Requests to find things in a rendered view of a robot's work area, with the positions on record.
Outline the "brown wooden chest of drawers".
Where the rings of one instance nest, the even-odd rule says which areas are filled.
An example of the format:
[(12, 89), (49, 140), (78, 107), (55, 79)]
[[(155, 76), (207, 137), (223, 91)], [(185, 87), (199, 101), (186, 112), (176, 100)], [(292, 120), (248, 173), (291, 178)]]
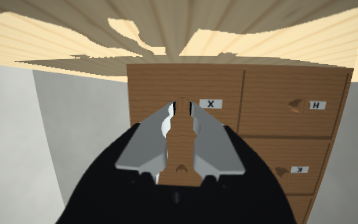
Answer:
[(211, 66), (243, 66), (244, 69), (272, 69), (272, 70), (302, 70), (302, 71), (328, 71), (328, 72), (348, 72), (338, 113), (333, 129), (329, 136), (281, 136), (281, 135), (238, 135), (245, 142), (277, 142), (277, 143), (329, 143), (325, 158), (312, 193), (285, 193), (287, 199), (311, 199), (304, 216), (302, 224), (306, 224), (315, 202), (318, 190), (320, 188), (331, 151), (338, 132), (345, 103), (347, 100), (354, 68), (338, 68), (338, 67), (315, 67), (315, 66), (288, 66), (288, 65), (255, 65), (255, 64), (193, 64), (193, 63), (152, 63), (152, 64), (126, 64), (127, 66), (147, 66), (147, 65), (211, 65)]

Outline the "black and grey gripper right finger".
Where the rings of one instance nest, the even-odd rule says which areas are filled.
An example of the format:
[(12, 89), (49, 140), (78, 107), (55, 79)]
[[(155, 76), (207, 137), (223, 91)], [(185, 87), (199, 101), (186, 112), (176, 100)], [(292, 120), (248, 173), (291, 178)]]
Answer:
[(236, 192), (263, 210), (275, 224), (297, 224), (288, 199), (263, 159), (228, 125), (190, 102), (193, 168), (217, 178), (217, 186)]

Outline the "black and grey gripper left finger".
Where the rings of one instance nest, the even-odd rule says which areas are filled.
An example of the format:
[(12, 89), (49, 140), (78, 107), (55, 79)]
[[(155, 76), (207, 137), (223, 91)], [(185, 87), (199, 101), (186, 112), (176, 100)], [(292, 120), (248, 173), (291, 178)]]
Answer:
[(101, 195), (119, 186), (138, 183), (142, 172), (150, 172), (157, 184), (159, 173), (167, 164), (166, 134), (171, 129), (175, 103), (172, 101), (135, 123), (99, 154), (79, 180), (55, 224), (70, 224)]

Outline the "brown wooden drawer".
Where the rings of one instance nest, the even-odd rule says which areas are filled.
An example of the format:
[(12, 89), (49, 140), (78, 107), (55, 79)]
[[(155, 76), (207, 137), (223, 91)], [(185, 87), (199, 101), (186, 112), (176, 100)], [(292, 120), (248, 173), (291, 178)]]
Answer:
[(243, 66), (127, 66), (131, 126), (175, 101), (166, 137), (197, 137), (195, 102), (236, 132)]
[(329, 136), (347, 73), (244, 69), (236, 133)]
[(166, 140), (167, 164), (157, 184), (200, 186), (201, 176), (193, 168), (194, 140)]
[(302, 224), (311, 199), (288, 199), (297, 224)]
[(268, 165), (285, 193), (314, 191), (329, 143), (246, 143)]

